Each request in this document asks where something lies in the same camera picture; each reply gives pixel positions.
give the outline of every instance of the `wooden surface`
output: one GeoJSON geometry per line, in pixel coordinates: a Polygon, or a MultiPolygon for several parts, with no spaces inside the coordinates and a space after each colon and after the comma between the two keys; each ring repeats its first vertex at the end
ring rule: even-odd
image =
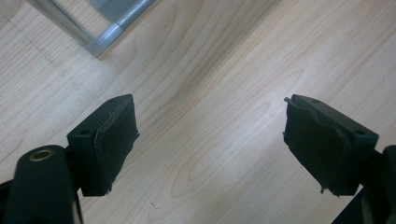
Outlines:
{"type": "MultiPolygon", "coordinates": [[[[90,32],[87,1],[65,1],[90,32]]],[[[0,180],[105,100],[135,99],[135,142],[90,223],[330,223],[337,198],[283,143],[307,95],[396,143],[396,1],[159,0],[100,60],[25,2],[0,10],[0,180]]]]}

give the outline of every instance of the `wood grain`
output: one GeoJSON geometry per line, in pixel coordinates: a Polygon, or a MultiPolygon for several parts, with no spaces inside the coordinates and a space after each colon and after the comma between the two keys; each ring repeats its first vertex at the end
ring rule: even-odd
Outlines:
{"type": "MultiPolygon", "coordinates": [[[[106,21],[67,1],[99,34],[106,21]]],[[[106,99],[132,93],[141,136],[86,223],[330,223],[325,191],[283,143],[294,93],[395,144],[396,2],[157,1],[100,60],[25,2],[0,30],[0,180],[106,99]]]]}

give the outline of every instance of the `metal bar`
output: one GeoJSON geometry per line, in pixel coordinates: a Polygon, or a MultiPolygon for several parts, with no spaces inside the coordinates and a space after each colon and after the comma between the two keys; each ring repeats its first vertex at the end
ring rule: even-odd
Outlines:
{"type": "Polygon", "coordinates": [[[86,45],[91,37],[85,32],[61,7],[52,0],[26,0],[30,5],[61,27],[77,40],[80,45],[86,45]]]}

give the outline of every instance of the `black object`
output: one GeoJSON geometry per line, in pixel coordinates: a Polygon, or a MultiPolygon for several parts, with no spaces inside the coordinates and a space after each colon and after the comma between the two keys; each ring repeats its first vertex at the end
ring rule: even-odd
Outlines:
{"type": "Polygon", "coordinates": [[[334,223],[396,223],[396,147],[380,154],[376,133],[321,101],[285,101],[285,143],[322,188],[340,196],[364,186],[334,223]]]}
{"type": "Polygon", "coordinates": [[[69,147],[19,159],[14,179],[0,185],[0,223],[83,223],[77,190],[107,194],[138,135],[132,95],[107,101],[67,135],[69,147]]]}

